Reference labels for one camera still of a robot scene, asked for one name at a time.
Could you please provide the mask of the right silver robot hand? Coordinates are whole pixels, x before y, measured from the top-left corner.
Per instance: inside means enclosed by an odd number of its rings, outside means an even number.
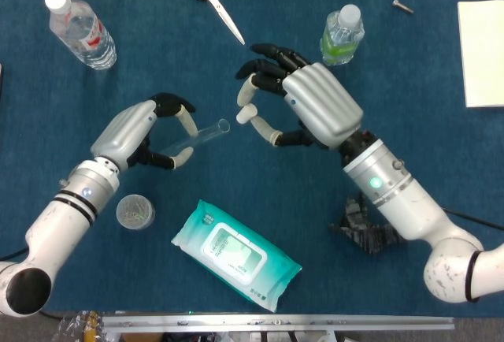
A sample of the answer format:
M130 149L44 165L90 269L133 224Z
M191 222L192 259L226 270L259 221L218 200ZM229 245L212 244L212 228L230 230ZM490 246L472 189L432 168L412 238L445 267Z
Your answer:
M329 150L340 147L361 127L363 110L323 64L271 43L256 43L250 49L264 57L244 63L235 74L243 81L236 116L241 125L250 123L274 147L317 143ZM279 95L297 116L300 129L282 132L259 116L252 103L259 90Z

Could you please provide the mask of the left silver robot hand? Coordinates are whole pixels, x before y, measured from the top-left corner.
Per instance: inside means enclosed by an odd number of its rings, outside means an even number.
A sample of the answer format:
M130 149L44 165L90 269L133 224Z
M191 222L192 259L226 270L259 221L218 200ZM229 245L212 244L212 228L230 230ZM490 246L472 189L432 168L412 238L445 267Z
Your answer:
M176 117L189 136L198 128L192 118L195 107L186 99L171 93L158 93L116 115L91 146L94 157L113 162L123 172L136 164L173 170L182 166L193 150L186 148L175 156L150 150L150 130L163 117Z

